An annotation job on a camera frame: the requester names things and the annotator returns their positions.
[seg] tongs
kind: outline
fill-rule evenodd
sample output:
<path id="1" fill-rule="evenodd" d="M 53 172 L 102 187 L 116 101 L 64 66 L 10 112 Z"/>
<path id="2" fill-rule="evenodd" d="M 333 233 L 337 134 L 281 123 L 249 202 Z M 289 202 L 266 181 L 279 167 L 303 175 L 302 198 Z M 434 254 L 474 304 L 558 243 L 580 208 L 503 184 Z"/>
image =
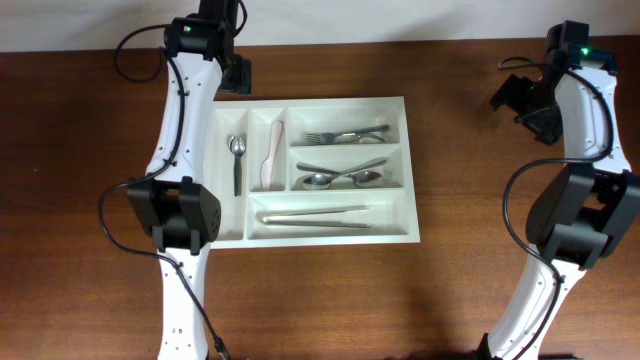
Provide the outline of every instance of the tongs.
<path id="1" fill-rule="evenodd" d="M 347 206 L 323 210 L 302 210 L 282 213 L 265 214 L 259 217 L 260 222 L 265 225 L 286 225 L 286 226 L 318 226 L 318 227 L 345 227 L 356 229 L 370 228 L 369 224 L 345 223 L 341 221 L 308 221 L 308 220 L 287 220 L 287 218 L 303 215 L 337 214 L 352 211 L 362 211 L 369 209 L 367 206 Z"/>

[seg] cable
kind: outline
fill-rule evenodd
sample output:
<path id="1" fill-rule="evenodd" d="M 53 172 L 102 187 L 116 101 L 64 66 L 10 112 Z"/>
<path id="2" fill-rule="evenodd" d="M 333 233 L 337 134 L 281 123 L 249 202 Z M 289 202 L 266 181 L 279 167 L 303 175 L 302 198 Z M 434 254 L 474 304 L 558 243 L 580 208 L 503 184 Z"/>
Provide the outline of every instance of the cable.
<path id="1" fill-rule="evenodd" d="M 507 62 L 510 62 L 510 61 L 526 61 L 526 62 L 528 62 L 528 64 L 504 66 L 504 64 L 506 64 Z M 525 69 L 525 68 L 538 68 L 538 69 L 551 68 L 553 70 L 556 70 L 556 71 L 559 71 L 559 72 L 563 73 L 564 75 L 568 75 L 568 76 L 576 79 L 582 85 L 584 85 L 589 90 L 591 90 L 591 92 L 593 93 L 594 97 L 598 100 L 598 102 L 600 102 L 600 105 L 601 105 L 601 107 L 602 107 L 602 109 L 604 111 L 605 118 L 606 118 L 606 121 L 607 121 L 608 134 L 607 134 L 606 146 L 605 146 L 604 150 L 602 150 L 602 152 L 600 154 L 598 154 L 597 156 L 591 157 L 591 158 L 552 158 L 552 159 L 542 159 L 542 160 L 536 160 L 536 161 L 530 162 L 530 163 L 524 165 L 523 167 L 521 167 L 520 169 L 518 169 L 511 176 L 511 178 L 509 179 L 509 182 L 507 183 L 507 186 L 506 186 L 506 188 L 504 190 L 504 195 L 503 195 L 503 198 L 502 198 L 502 216 L 503 216 L 503 219 L 504 219 L 504 223 L 505 223 L 505 225 L 507 227 L 507 231 L 509 231 L 509 234 L 511 235 L 513 240 L 522 249 L 524 249 L 524 251 L 526 251 L 529 255 L 533 256 L 534 258 L 536 258 L 537 260 L 539 260 L 540 262 L 545 264 L 547 267 L 549 267 L 551 269 L 551 271 L 553 272 L 553 277 L 556 280 L 556 287 L 554 289 L 553 298 L 551 299 L 551 304 L 549 305 L 549 309 L 547 309 L 547 312 L 546 312 L 544 318 L 542 319 L 542 322 L 540 323 L 540 326 L 538 327 L 538 330 L 536 330 L 536 332 L 533 334 L 533 337 L 531 338 L 531 340 L 527 343 L 527 345 L 525 347 L 523 347 L 520 350 L 520 352 L 513 358 L 513 360 L 520 359 L 520 357 L 522 357 L 522 355 L 524 355 L 524 353 L 526 353 L 529 350 L 529 348 L 531 348 L 531 346 L 536 342 L 538 337 L 540 337 L 540 334 L 542 333 L 542 331 L 544 330 L 545 326 L 547 325 L 547 322 L 551 318 L 551 314 L 553 313 L 553 309 L 555 308 L 555 306 L 556 306 L 556 304 L 558 302 L 558 299 L 560 297 L 560 290 L 562 288 L 561 284 L 564 282 L 564 279 L 560 275 L 560 272 L 558 271 L 558 269 L 550 261 L 547 261 L 545 258 L 540 256 L 540 254 L 538 254 L 537 252 L 531 250 L 531 248 L 529 248 L 524 243 L 524 241 L 522 241 L 522 239 L 520 239 L 520 237 L 518 236 L 516 231 L 513 229 L 513 226 L 511 225 L 511 221 L 509 220 L 509 195 L 511 193 L 511 188 L 513 187 L 513 184 L 515 183 L 515 181 L 518 179 L 518 177 L 520 175 L 522 175 L 525 171 L 527 171 L 529 169 L 532 169 L 534 167 L 541 166 L 541 165 L 548 165 L 548 164 L 593 164 L 595 162 L 598 162 L 598 161 L 606 158 L 613 151 L 613 117 L 611 115 L 611 110 L 609 109 L 609 105 L 607 105 L 607 102 L 604 100 L 604 97 L 602 96 L 602 93 L 593 84 L 591 84 L 589 81 L 587 81 L 582 76 L 580 76 L 580 75 L 578 75 L 578 74 L 576 74 L 576 73 L 574 73 L 574 72 L 572 72 L 570 70 L 561 69 L 561 68 L 559 68 L 559 67 L 557 67 L 557 66 L 555 66 L 553 64 L 547 64 L 547 63 L 538 64 L 538 63 L 535 63 L 532 60 L 530 60 L 528 58 L 524 58 L 524 57 L 506 58 L 506 59 L 500 61 L 500 63 L 498 63 L 498 70 L 501 70 L 501 71 L 502 70 Z"/>
<path id="2" fill-rule="evenodd" d="M 244 29 L 244 25 L 247 23 L 247 7 L 244 6 L 244 2 L 242 0 L 238 0 L 238 4 L 240 5 L 240 8 L 242 9 L 242 24 L 240 24 L 240 27 L 238 27 L 238 29 L 236 30 L 235 35 L 233 35 L 233 37 L 236 37 L 238 35 L 240 35 L 240 31 L 242 31 L 242 29 Z"/>
<path id="3" fill-rule="evenodd" d="M 120 74 L 120 76 L 122 76 L 123 78 L 125 78 L 128 81 L 132 81 L 132 82 L 136 82 L 136 83 L 143 83 L 143 82 L 148 82 L 151 81 L 153 79 L 155 79 L 158 76 L 158 73 L 160 71 L 160 67 L 158 67 L 158 70 L 156 70 L 156 73 L 154 75 L 152 75 L 149 78 L 146 79 L 134 79 L 134 78 L 130 78 L 129 76 L 125 75 L 124 73 L 122 73 L 122 71 L 120 71 L 120 68 L 118 67 L 118 58 L 120 55 L 120 51 L 122 50 L 122 47 L 124 46 L 124 44 L 127 42 L 127 40 L 131 39 L 133 36 L 144 32 L 144 31 L 149 31 L 149 30 L 154 30 L 154 29 L 161 29 L 161 28 L 165 28 L 167 27 L 167 25 L 154 25 L 154 26 L 147 26 L 141 29 L 138 29 L 134 32 L 132 32 L 131 34 L 127 35 L 121 42 L 120 44 L 118 44 L 118 47 L 116 48 L 116 52 L 114 55 L 114 64 L 116 67 L 116 71 L 118 72 L 118 74 Z M 107 237 L 107 239 L 119 250 L 122 250 L 124 252 L 130 253 L 130 254 L 134 254 L 134 255 L 140 255 L 140 256 L 146 256 L 146 257 L 150 257 L 153 259 L 158 259 L 161 261 L 165 261 L 167 263 L 169 263 L 169 265 L 171 265 L 173 267 L 173 269 L 176 271 L 176 274 L 178 275 L 178 278 L 180 278 L 180 281 L 182 282 L 182 285 L 184 286 L 185 290 L 187 291 L 187 293 L 189 294 L 189 297 L 191 298 L 191 300 L 193 301 L 194 305 L 196 306 L 196 308 L 198 309 L 198 312 L 200 313 L 200 315 L 202 316 L 204 322 L 207 325 L 207 328 L 209 329 L 209 332 L 211 333 L 211 336 L 213 337 L 213 341 L 214 341 L 214 346 L 216 348 L 216 351 L 218 352 L 218 354 L 220 355 L 220 358 L 223 360 L 228 360 L 231 359 L 226 346 L 224 345 L 224 342 L 222 341 L 222 338 L 220 336 L 218 336 L 218 334 L 216 334 L 215 330 L 213 329 L 213 325 L 211 325 L 211 321 L 209 320 L 209 317 L 207 316 L 204 308 L 202 307 L 202 304 L 200 304 L 200 301 L 198 301 L 198 298 L 196 297 L 196 295 L 193 293 L 193 290 L 191 289 L 191 286 L 189 285 L 189 283 L 187 282 L 183 272 L 180 270 L 180 268 L 182 267 L 181 263 L 176 262 L 175 260 L 164 256 L 164 255 L 160 255 L 160 254 L 156 254 L 156 253 L 152 253 L 152 252 L 148 252 L 148 251 L 142 251 L 142 250 L 135 250 L 129 247 L 126 247 L 120 243 L 118 243 L 116 241 L 116 239 L 113 237 L 113 235 L 111 234 L 111 232 L 109 231 L 109 228 L 107 227 L 105 218 L 104 218 L 104 203 L 105 200 L 107 199 L 107 197 L 113 193 L 115 193 L 118 190 L 121 189 L 125 189 L 128 188 L 129 186 L 153 179 L 154 177 L 160 175 L 161 173 L 163 173 L 165 170 L 167 170 L 171 164 L 173 163 L 173 161 L 175 160 L 175 157 L 178 153 L 178 148 L 180 146 L 180 140 L 182 139 L 182 129 L 183 129 L 183 125 L 184 125 L 184 112 L 185 112 L 185 91 L 184 91 L 184 84 L 182 83 L 182 77 L 180 76 L 180 72 L 178 70 L 178 67 L 176 66 L 175 62 L 173 61 L 173 59 L 171 58 L 171 56 L 168 55 L 167 50 L 165 48 L 160 48 L 160 52 L 162 54 L 163 57 L 165 57 L 167 59 L 167 61 L 169 62 L 169 65 L 171 66 L 171 69 L 173 70 L 175 76 L 176 76 L 176 80 L 178 82 L 178 89 L 179 89 L 179 95 L 180 95 L 180 110 L 179 110 L 179 115 L 178 115 L 178 129 L 177 129 L 177 133 L 176 133 L 176 139 L 174 141 L 173 144 L 173 148 L 171 149 L 171 152 L 169 154 L 169 159 L 164 160 L 164 165 L 162 165 L 158 170 L 151 172 L 147 175 L 145 175 L 144 177 L 140 178 L 140 179 L 133 179 L 127 182 L 123 182 L 114 186 L 111 186 L 107 189 L 105 189 L 101 194 L 100 197 L 98 198 L 98 221 L 100 223 L 100 228 L 102 229 L 102 232 L 105 234 L 105 236 Z"/>

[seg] black handle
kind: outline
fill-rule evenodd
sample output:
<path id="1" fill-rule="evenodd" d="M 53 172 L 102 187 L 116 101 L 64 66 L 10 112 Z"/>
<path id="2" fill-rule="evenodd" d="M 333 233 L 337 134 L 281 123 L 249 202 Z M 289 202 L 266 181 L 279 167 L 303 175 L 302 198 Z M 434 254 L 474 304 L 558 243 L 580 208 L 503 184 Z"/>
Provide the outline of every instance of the black handle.
<path id="1" fill-rule="evenodd" d="M 236 196 L 240 196 L 241 179 L 242 165 L 240 163 L 240 156 L 236 156 L 236 161 L 233 164 L 233 192 Z"/>

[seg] spoon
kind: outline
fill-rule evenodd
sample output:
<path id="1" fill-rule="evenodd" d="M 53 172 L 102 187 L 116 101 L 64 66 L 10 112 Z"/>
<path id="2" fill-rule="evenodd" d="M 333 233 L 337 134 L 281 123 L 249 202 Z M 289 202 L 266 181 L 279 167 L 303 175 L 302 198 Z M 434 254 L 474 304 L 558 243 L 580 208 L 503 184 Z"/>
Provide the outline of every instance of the spoon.
<path id="1" fill-rule="evenodd" d="M 354 168 L 345 170 L 343 172 L 340 173 L 336 173 L 335 175 L 331 175 L 331 176 L 327 176 L 324 174 L 313 174 L 310 176 L 307 176 L 303 181 L 302 181 L 302 187 L 305 188 L 306 190 L 326 190 L 331 186 L 331 182 L 341 176 L 346 176 L 346 175 L 350 175 L 353 174 L 355 172 L 359 172 L 362 170 L 366 170 L 366 169 L 370 169 L 370 168 L 374 168 L 376 166 L 380 166 L 384 163 L 387 162 L 387 159 L 381 159 L 375 162 L 368 162 L 366 164 L 360 165 L 360 166 L 356 166 Z M 376 182 L 379 182 L 380 184 L 382 183 L 382 175 L 379 173 L 375 173 L 377 175 L 373 175 L 374 171 L 370 171 L 370 172 L 366 172 L 369 173 L 369 175 L 367 174 L 363 174 L 360 175 L 358 174 L 358 178 L 354 178 L 352 176 L 352 179 L 354 181 L 354 183 L 356 184 L 356 186 L 358 187 L 374 187 Z"/>
<path id="2" fill-rule="evenodd" d="M 241 137 L 232 136 L 229 140 L 229 150 L 236 157 L 233 164 L 233 191 L 235 196 L 240 196 L 240 180 L 242 179 L 242 165 L 240 158 L 244 155 L 247 148 Z"/>

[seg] cutlery tray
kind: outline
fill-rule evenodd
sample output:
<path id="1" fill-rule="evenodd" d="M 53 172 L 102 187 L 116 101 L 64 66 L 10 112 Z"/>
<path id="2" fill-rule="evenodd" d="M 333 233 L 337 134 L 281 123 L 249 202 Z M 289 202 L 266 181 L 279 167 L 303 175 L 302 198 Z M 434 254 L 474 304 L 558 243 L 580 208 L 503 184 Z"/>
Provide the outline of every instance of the cutlery tray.
<path id="1" fill-rule="evenodd" d="M 304 245 L 411 243 L 420 241 L 402 97 L 269 101 L 216 101 L 204 155 L 204 185 L 222 205 L 222 223 L 212 248 Z M 271 188 L 262 191 L 260 170 L 267 158 L 271 125 L 282 121 Z M 385 143 L 311 145 L 307 133 L 338 132 L 388 124 Z M 241 158 L 241 196 L 233 191 L 231 135 L 245 140 Z M 384 157 L 372 170 L 384 176 L 377 188 L 360 189 L 341 177 L 327 190 L 305 190 L 310 175 L 298 162 L 342 171 Z M 364 211 L 300 216 L 296 220 L 343 221 L 370 228 L 264 225 L 259 217 L 273 212 L 318 210 L 364 205 Z"/>

